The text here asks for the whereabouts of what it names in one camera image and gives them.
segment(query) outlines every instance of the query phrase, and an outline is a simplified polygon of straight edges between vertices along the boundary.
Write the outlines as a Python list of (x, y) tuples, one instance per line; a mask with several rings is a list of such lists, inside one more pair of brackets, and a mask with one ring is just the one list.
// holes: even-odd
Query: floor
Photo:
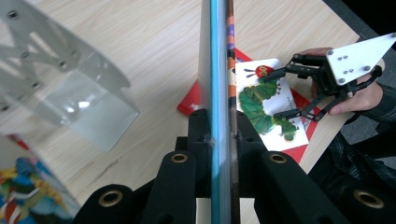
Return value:
[[(338, 16), (344, 20), (357, 34), (361, 36), (361, 40), (370, 39), (379, 36), (366, 22), (349, 8), (342, 0), (323, 0)], [(385, 70), (382, 77), (378, 79), (380, 83), (396, 87), (396, 50), (390, 49), (383, 57), (385, 61)], [(354, 122), (345, 125), (341, 130), (346, 140), (350, 143), (357, 143), (370, 136), (376, 135), (375, 130), (377, 122), (359, 117)], [(396, 159), (385, 159), (385, 164), (396, 167)]]

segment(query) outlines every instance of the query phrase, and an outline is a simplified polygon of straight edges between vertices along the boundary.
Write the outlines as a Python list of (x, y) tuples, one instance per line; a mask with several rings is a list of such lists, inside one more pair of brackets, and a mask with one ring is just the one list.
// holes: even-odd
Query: person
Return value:
[[(300, 54), (324, 56), (329, 49), (308, 49)], [(369, 77), (368, 74), (358, 78), (358, 83)], [(317, 86), (313, 82), (313, 96), (317, 94)], [(353, 145), (341, 133), (337, 134), (308, 175), (353, 222), (396, 223), (396, 170), (377, 160), (383, 156), (396, 156), (396, 89), (373, 82), (352, 98), (335, 105), (328, 113), (334, 116), (346, 112), (387, 123), (390, 128)], [(351, 189), (355, 193), (352, 198), (359, 202), (346, 200)]]

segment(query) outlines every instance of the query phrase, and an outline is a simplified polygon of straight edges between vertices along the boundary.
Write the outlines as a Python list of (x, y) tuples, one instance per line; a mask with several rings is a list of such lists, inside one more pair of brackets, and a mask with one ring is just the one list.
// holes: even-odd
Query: human hand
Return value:
[[(332, 48), (317, 48), (307, 49), (299, 54), (302, 55), (314, 55), (314, 56), (325, 56), (326, 52)], [(370, 78), (371, 75), (365, 75), (357, 79), (358, 83), (362, 83)], [(311, 94), (316, 97), (318, 95), (318, 83), (312, 81)], [(378, 83), (373, 82), (367, 88), (357, 91), (352, 98), (349, 98), (338, 105), (335, 105), (329, 110), (330, 115), (336, 115), (340, 113), (369, 110), (376, 107), (382, 99), (384, 91)]]

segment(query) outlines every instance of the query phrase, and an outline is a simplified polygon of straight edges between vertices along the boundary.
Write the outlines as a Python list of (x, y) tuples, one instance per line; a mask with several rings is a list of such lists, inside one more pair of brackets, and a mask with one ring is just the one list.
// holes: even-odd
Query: light wood grain surface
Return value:
[[(80, 204), (104, 185), (139, 188), (156, 176), (177, 137), (187, 135), (188, 119), (177, 104), (197, 78), (201, 1), (42, 0), (35, 5), (127, 76), (131, 88), (123, 92), (140, 115), (107, 153), (23, 108), (1, 117), (1, 133), (26, 136)], [(236, 47), (253, 60), (278, 58), (286, 64), (301, 50), (337, 48), (359, 38), (319, 0), (234, 0), (234, 16)], [(290, 85), (308, 98), (309, 84), (290, 77)], [(326, 116), (319, 123), (301, 163), (307, 172), (346, 117)], [(242, 223), (257, 223), (251, 200), (241, 206)]]

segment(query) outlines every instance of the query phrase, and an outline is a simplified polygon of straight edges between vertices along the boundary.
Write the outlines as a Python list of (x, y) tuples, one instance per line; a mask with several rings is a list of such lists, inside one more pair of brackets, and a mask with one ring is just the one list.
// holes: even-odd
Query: plaid sleeve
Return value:
[(360, 112), (359, 114), (380, 123), (396, 122), (396, 89), (384, 84), (378, 84), (384, 90), (381, 102), (373, 109)]

